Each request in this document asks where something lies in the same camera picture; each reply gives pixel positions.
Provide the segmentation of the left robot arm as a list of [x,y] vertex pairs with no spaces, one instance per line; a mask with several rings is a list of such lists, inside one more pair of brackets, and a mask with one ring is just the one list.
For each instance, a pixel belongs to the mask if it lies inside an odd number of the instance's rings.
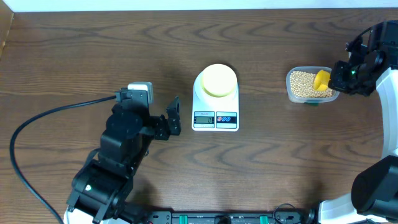
[[106,121],[100,146],[90,152],[72,181],[66,215],[84,213],[92,223],[118,219],[134,185],[134,176],[153,140],[166,141],[181,133],[180,99],[166,115],[152,116],[143,100],[118,100]]

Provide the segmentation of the yellow measuring scoop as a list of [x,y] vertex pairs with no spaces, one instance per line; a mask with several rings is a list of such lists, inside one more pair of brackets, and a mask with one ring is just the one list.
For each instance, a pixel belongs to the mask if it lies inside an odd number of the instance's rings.
[[315,91],[326,91],[330,81],[330,73],[325,70],[320,70],[313,81],[313,89]]

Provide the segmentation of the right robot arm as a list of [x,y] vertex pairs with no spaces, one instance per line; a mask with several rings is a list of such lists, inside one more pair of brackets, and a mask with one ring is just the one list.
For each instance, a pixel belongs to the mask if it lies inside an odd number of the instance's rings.
[[374,98],[363,113],[379,115],[379,158],[347,194],[319,203],[315,223],[397,223],[397,21],[368,27],[346,43],[326,81],[346,95]]

